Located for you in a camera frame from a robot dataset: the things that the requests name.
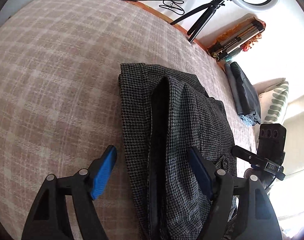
screw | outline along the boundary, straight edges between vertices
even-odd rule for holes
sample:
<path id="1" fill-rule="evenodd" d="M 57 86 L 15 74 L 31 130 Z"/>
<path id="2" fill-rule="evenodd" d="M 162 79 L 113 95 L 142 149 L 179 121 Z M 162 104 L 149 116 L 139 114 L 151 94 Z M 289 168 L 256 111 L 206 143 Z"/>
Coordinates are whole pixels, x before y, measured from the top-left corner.
<path id="1" fill-rule="evenodd" d="M 54 180 L 54 175 L 53 174 L 47 175 L 46 180 L 48 181 Z"/>
<path id="2" fill-rule="evenodd" d="M 257 181 L 257 180 L 258 180 L 258 177 L 257 177 L 256 175 L 251 175 L 251 176 L 250 176 L 250 179 L 251 179 L 252 181 Z"/>
<path id="3" fill-rule="evenodd" d="M 80 175 L 86 175 L 86 174 L 88 174 L 88 170 L 87 169 L 82 169 L 82 170 L 79 171 L 79 174 Z"/>
<path id="4" fill-rule="evenodd" d="M 217 174 L 223 176 L 223 175 L 226 174 L 226 171 L 222 170 L 222 169 L 219 169 L 219 170 L 217 170 Z"/>

folded clothes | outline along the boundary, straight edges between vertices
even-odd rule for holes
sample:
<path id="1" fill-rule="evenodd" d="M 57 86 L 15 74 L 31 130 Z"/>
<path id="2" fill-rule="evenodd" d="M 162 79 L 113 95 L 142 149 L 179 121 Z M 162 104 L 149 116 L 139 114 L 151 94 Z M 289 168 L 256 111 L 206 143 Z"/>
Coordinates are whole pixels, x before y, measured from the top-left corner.
<path id="1" fill-rule="evenodd" d="M 247 126 L 261 123 L 261 106 L 257 92 L 236 62 L 224 64 L 235 108 L 238 116 Z"/>
<path id="2" fill-rule="evenodd" d="M 141 238 L 195 240 L 211 201 L 189 167 L 187 149 L 196 146 L 217 169 L 236 176 L 224 105 L 208 96 L 195 75 L 160 65 L 121 64 L 119 84 L 125 161 Z"/>

black cable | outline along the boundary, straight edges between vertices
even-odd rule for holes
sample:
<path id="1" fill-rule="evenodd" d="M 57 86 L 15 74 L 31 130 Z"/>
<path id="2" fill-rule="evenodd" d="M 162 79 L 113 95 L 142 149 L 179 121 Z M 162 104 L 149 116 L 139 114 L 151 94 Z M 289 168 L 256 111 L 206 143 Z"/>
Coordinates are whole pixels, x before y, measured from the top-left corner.
<path id="1" fill-rule="evenodd" d="M 274 179 L 272 180 L 272 182 L 265 188 L 265 190 L 267 190 L 271 185 L 272 183 L 275 181 L 276 177 L 274 177 Z"/>
<path id="2" fill-rule="evenodd" d="M 159 7 L 170 10 L 178 15 L 185 14 L 184 9 L 180 6 L 184 3 L 183 0 L 138 0 L 138 1 L 162 1 L 163 4 L 160 4 Z"/>

bed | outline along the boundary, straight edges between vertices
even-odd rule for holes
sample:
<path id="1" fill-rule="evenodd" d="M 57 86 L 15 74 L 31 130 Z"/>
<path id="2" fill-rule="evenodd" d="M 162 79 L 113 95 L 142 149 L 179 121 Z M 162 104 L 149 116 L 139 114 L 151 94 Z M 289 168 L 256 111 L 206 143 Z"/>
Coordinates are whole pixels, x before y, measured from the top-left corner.
<path id="1" fill-rule="evenodd" d="M 134 62 L 196 74 L 223 101 L 235 144 L 255 152 L 223 70 L 177 28 L 120 0 L 34 0 L 0 28 L 0 222 L 14 239 L 45 177 L 73 175 L 109 144 L 118 159 L 94 205 L 109 239 L 140 238 L 118 87 L 120 63 Z M 238 176 L 246 168 L 238 161 Z"/>

gray fabric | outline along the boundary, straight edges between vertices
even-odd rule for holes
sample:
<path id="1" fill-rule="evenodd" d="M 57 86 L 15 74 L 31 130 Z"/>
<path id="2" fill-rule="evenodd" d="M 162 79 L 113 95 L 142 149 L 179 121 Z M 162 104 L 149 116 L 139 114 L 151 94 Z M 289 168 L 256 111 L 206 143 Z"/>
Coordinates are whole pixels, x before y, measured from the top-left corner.
<path id="1" fill-rule="evenodd" d="M 227 76 L 227 79 L 228 79 L 230 87 L 231 87 L 236 112 L 237 112 L 238 115 L 240 115 L 240 114 L 243 115 L 241 102 L 239 101 L 239 95 L 238 95 L 237 88 L 236 88 L 236 80 L 235 80 L 235 77 L 233 76 L 233 73 L 231 71 L 230 64 L 225 63 L 224 68 L 225 68 L 225 74 Z"/>
<path id="2" fill-rule="evenodd" d="M 224 64 L 238 116 L 247 126 L 261 123 L 261 106 L 257 92 L 236 62 Z"/>
<path id="3" fill-rule="evenodd" d="M 232 91 L 232 95 L 233 95 L 233 99 L 234 99 L 234 103 L 235 103 L 235 108 L 236 108 L 236 112 L 237 112 L 238 116 L 241 118 L 241 120 L 247 126 L 255 125 L 255 123 L 252 121 L 251 116 L 244 115 L 244 113 L 243 113 L 241 102 L 239 100 L 239 94 L 237 92 L 236 79 L 231 71 L 230 64 L 225 63 L 224 68 L 225 68 L 225 74 L 227 76 L 227 79 L 228 79 L 230 87 L 231 87 L 231 91 Z"/>
<path id="4" fill-rule="evenodd" d="M 210 98 L 195 75 L 160 65 L 122 64 L 119 77 L 122 101 L 125 158 L 138 213 L 142 239 L 148 226 L 148 156 L 151 135 L 150 97 L 162 78 L 169 84 L 165 187 L 166 230 L 162 239 L 195 240 L 209 214 L 204 196 L 187 162 L 187 149 L 196 146 L 202 155 L 236 176 L 231 155 L 233 133 L 221 101 Z M 231 214 L 235 208 L 235 199 Z"/>

